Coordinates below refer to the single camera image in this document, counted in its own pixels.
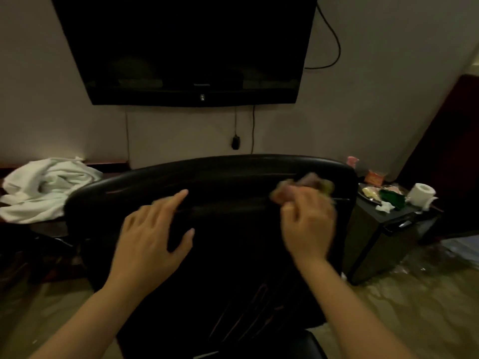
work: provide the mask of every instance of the television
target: television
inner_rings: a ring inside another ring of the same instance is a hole
[[[52,0],[95,105],[295,103],[316,0]]]

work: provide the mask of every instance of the left hand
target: left hand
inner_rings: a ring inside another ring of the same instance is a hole
[[[190,229],[178,248],[168,252],[171,221],[186,195],[188,190],[182,190],[142,206],[125,218],[105,287],[121,287],[142,300],[177,270],[191,250],[195,235]]]

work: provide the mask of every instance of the forearm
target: forearm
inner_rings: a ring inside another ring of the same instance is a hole
[[[101,289],[31,359],[101,358],[140,301],[120,287]]]
[[[348,359],[412,359],[414,354],[358,299],[326,261],[298,264]]]

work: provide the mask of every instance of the hand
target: hand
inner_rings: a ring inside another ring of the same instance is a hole
[[[105,287],[121,287],[141,301],[177,270],[191,250],[195,235],[190,229],[178,248],[168,252],[171,220],[186,195],[188,190],[182,190],[142,206],[125,218]]]
[[[336,211],[326,195],[310,187],[291,187],[294,203],[281,208],[281,230],[286,249],[296,264],[326,260],[334,235]]]

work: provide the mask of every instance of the chair backrest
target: chair backrest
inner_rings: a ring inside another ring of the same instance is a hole
[[[93,288],[106,281],[123,219],[141,205],[190,193],[171,226],[169,249],[194,227],[194,247],[117,336],[125,357],[200,355],[253,338],[321,325],[324,316],[284,248],[279,181],[313,171],[334,182],[338,222],[329,260],[340,272],[357,178],[339,162],[305,156],[218,156],[133,170],[86,186],[65,205],[70,236]]]

